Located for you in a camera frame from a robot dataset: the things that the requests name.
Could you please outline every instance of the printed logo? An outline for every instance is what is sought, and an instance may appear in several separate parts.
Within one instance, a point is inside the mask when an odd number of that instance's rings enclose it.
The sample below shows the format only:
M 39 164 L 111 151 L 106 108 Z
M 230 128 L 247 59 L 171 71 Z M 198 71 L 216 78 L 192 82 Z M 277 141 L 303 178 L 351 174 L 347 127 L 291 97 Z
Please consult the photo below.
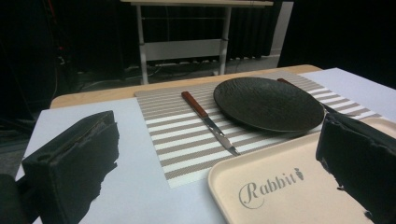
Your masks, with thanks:
M 289 175 L 277 175 L 260 184 L 247 183 L 239 190 L 239 202 L 248 209 L 260 208 L 264 205 L 265 195 L 298 183 L 295 175 L 300 179 L 299 181 L 304 181 L 304 175 L 300 169 L 294 168 L 294 172 Z

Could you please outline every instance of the black plate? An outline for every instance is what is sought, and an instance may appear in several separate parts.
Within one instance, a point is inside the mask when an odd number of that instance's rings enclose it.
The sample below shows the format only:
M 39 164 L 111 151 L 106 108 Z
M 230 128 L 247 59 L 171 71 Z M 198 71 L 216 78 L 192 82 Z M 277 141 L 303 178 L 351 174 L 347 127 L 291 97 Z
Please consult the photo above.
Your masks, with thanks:
M 323 107 L 310 94 L 267 78 L 230 79 L 220 83 L 213 96 L 227 117 L 269 131 L 308 131 L 324 117 Z

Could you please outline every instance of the table edge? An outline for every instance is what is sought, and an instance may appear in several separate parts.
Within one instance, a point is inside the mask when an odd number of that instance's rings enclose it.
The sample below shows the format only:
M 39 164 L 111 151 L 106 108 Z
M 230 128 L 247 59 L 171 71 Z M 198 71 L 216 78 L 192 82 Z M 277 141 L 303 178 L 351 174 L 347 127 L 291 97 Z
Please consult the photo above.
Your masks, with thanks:
M 134 98 L 134 94 L 138 91 L 152 91 L 163 88 L 192 86 L 192 85 L 198 85 L 208 82 L 224 81 L 235 77 L 248 77 L 258 74 L 268 74 L 276 71 L 287 71 L 299 75 L 303 73 L 316 72 L 320 70 L 322 69 L 315 67 L 313 65 L 303 64 L 303 65 L 264 69 L 258 71 L 236 73 L 236 74 L 229 74 L 229 75 L 222 75 L 215 77 L 198 77 L 198 78 L 183 79 L 178 81 L 169 81 L 169 82 L 162 82 L 162 83 L 155 83 L 148 85 L 109 89 L 103 91 L 79 92 L 79 93 L 65 94 L 56 97 L 55 99 L 52 100 L 49 108 L 53 109 L 53 108 L 60 108 L 60 107 L 66 107 L 72 105 L 85 105 L 91 103 L 100 103 L 105 101 Z

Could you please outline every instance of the floor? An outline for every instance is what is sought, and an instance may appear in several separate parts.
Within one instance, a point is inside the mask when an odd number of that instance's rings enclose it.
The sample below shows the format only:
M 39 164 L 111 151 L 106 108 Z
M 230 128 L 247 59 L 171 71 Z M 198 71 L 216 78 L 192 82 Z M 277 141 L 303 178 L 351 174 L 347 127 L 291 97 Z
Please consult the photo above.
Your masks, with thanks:
M 227 62 L 225 74 L 276 68 L 278 61 L 278 55 L 261 57 L 260 59 L 233 60 Z M 153 66 L 148 69 L 148 82 L 159 83 L 186 78 L 214 76 L 218 69 L 218 63 L 209 62 Z M 91 78 L 82 78 L 78 83 L 78 89 L 84 92 L 140 85 L 141 76 L 138 68 L 130 68 L 126 73 L 128 76 L 125 80 L 94 81 Z M 16 176 L 28 142 L 28 135 L 3 130 L 0 127 L 0 174 Z

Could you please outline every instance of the table leg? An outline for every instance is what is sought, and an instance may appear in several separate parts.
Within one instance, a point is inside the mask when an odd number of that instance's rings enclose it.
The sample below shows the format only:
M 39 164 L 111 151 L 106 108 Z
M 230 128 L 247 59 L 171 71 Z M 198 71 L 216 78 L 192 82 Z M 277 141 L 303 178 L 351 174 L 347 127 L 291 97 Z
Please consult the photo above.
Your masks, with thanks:
M 136 15 L 137 15 L 137 32 L 139 34 L 139 51 L 140 51 L 140 66 L 142 70 L 142 84 L 149 84 L 148 79 L 148 68 L 147 68 L 147 60 L 146 60 L 146 46 L 145 46 L 145 38 L 143 36 L 143 23 L 142 23 L 142 11 L 140 6 L 136 6 Z
M 225 73 L 225 62 L 227 57 L 227 47 L 228 47 L 228 33 L 230 30 L 230 20 L 231 20 L 231 7 L 225 8 L 225 18 L 223 23 L 223 32 L 220 44 L 219 62 L 220 69 L 219 75 L 224 75 Z

